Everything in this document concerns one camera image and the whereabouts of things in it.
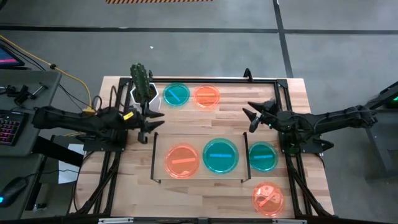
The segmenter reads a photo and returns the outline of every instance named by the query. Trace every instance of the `white paper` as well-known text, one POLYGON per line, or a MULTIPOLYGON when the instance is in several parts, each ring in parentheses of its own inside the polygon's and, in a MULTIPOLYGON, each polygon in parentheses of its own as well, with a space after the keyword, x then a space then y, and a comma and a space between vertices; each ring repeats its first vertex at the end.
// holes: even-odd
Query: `white paper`
MULTIPOLYGON (((69 144, 68 149, 83 155, 84 154, 83 146, 84 145, 82 145, 82 144, 69 144)), ((60 173, 60 175, 58 177, 59 184, 69 183, 69 182, 73 182, 73 181, 77 180, 77 175, 78 175, 77 172, 79 172, 78 166, 74 166, 71 164, 67 164, 66 162, 59 161, 58 167, 59 167, 59 170, 76 171, 76 172, 71 172, 71 171, 59 172, 60 173)))

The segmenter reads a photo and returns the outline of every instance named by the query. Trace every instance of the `orange striped tape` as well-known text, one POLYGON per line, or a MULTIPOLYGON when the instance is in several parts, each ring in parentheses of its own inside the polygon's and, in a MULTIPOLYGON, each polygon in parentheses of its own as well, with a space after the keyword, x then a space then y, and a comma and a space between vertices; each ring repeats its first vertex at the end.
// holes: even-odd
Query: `orange striped tape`
POLYGON ((213 0, 105 0, 107 4, 165 3, 165 2, 206 2, 213 0))

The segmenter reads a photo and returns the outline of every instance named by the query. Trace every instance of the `petri dish lid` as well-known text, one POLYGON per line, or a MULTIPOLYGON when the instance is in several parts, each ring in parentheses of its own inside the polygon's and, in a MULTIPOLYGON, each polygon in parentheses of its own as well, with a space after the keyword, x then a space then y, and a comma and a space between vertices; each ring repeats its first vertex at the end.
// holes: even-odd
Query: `petri dish lid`
POLYGON ((179 144, 165 156, 165 170, 175 179, 189 179, 199 168, 196 150, 188 144, 179 144))
POLYGON ((282 191, 272 182, 257 185, 253 190, 252 202, 256 211, 267 217, 278 216, 285 205, 282 191))
POLYGON ((207 143, 203 150, 203 162, 209 170, 216 174, 231 172, 238 161, 238 149, 228 139, 213 139, 207 143))
POLYGON ((189 100, 190 92, 183 83, 171 83, 163 90, 164 101, 171 106, 182 106, 189 100))
POLYGON ((261 172, 269 172, 278 164, 278 153, 268 142, 256 142, 249 150, 250 165, 261 172))
POLYGON ((220 93, 214 86, 202 85, 193 92, 193 100, 201 108, 212 108, 220 101, 220 93))

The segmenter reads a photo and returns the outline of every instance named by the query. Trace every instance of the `teal petri dish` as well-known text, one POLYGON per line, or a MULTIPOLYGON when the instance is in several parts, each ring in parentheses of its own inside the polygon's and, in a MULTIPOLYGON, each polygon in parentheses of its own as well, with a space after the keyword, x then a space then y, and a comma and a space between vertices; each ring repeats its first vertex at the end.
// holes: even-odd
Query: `teal petri dish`
POLYGON ((278 164, 278 153, 268 142, 256 142, 249 149, 250 166, 261 172, 269 172, 278 164))
POLYGON ((239 161, 235 144, 225 138, 216 138, 208 142, 203 150, 203 162, 207 169, 216 174, 231 172, 239 161))
POLYGON ((170 106, 184 105, 189 96, 189 89, 183 83, 171 83, 163 91, 163 99, 170 106))

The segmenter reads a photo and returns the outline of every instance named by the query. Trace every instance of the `computer mouse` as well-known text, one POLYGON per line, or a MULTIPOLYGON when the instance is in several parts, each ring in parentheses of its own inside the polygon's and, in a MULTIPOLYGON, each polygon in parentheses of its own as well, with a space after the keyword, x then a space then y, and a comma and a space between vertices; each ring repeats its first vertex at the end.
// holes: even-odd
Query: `computer mouse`
POLYGON ((10 181, 0 191, 0 207, 8 207, 12 205, 18 198, 18 195, 24 191, 27 186, 27 179, 25 177, 17 177, 10 181))

